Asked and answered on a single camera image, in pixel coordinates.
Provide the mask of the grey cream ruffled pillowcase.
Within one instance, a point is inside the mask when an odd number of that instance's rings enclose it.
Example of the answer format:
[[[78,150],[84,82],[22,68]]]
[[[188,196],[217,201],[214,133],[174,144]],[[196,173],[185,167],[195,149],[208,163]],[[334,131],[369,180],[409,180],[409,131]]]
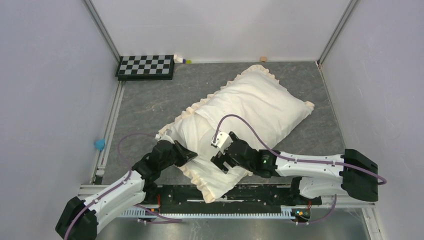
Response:
[[[216,131],[234,132],[257,150],[273,148],[314,107],[312,102],[291,95],[267,68],[255,64],[220,90],[187,107],[160,130],[170,129],[174,141],[198,154],[180,169],[205,202],[212,203],[249,174],[240,167],[225,174],[211,162],[218,152],[211,145]]]

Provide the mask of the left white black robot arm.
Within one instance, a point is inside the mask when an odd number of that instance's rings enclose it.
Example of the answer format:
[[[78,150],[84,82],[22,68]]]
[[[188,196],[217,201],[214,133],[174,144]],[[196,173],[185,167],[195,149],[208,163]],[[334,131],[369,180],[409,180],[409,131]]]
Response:
[[[132,206],[158,199],[155,181],[171,166],[182,167],[198,155],[178,141],[160,140],[123,177],[85,199],[71,198],[55,231],[64,240],[94,240],[118,215]]]

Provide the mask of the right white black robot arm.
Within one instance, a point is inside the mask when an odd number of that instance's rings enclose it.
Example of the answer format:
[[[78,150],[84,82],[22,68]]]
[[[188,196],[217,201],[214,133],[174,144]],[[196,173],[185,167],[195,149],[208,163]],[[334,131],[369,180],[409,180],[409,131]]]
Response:
[[[239,167],[264,179],[292,177],[288,196],[295,204],[331,195],[364,202],[379,199],[378,165],[355,149],[328,156],[256,150],[234,132],[219,132],[211,145],[218,150],[211,162],[224,173]]]

